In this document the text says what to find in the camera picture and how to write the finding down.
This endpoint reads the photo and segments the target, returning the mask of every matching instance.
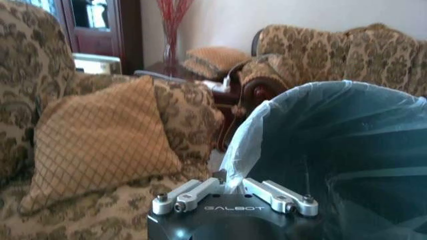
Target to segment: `vase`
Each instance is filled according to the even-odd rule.
[[[164,32],[163,63],[167,67],[174,68],[178,64],[178,58],[176,58],[178,28],[163,23],[163,32]]]

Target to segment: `gold diamond-pattern pillow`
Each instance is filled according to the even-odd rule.
[[[182,63],[191,72],[212,79],[226,74],[234,66],[251,59],[244,52],[224,46],[195,48],[187,51]]]
[[[131,180],[180,171],[150,76],[51,103],[35,140],[35,175],[21,214]]]

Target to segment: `screw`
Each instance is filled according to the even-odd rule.
[[[175,203],[174,209],[175,209],[175,212],[178,212],[178,213],[184,212],[186,211],[186,204],[183,202],[178,201]]]
[[[302,197],[302,200],[306,202],[306,203],[312,203],[315,201],[314,197],[310,195],[310,194],[306,194],[303,197]]]
[[[168,200],[168,194],[167,193],[160,193],[158,195],[158,200],[160,203],[164,203]]]
[[[295,205],[294,203],[288,203],[288,204],[286,205],[286,212],[287,212],[287,213],[294,213],[295,210],[296,210],[296,205]]]

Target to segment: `plastic bag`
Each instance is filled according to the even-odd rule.
[[[427,104],[362,82],[302,85],[255,109],[220,169],[319,202],[324,239],[427,239]]]

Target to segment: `patterned sofa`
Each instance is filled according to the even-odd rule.
[[[200,84],[154,80],[182,172],[137,179],[23,216],[17,208],[35,172],[35,126],[44,107],[135,78],[77,73],[55,17],[19,2],[0,1],[0,56],[0,239],[147,239],[154,196],[210,175],[207,161],[224,119],[212,93]]]
[[[252,61],[239,73],[242,106],[307,82],[352,80],[427,95],[427,41],[376,23],[344,32],[268,25],[252,41]]]

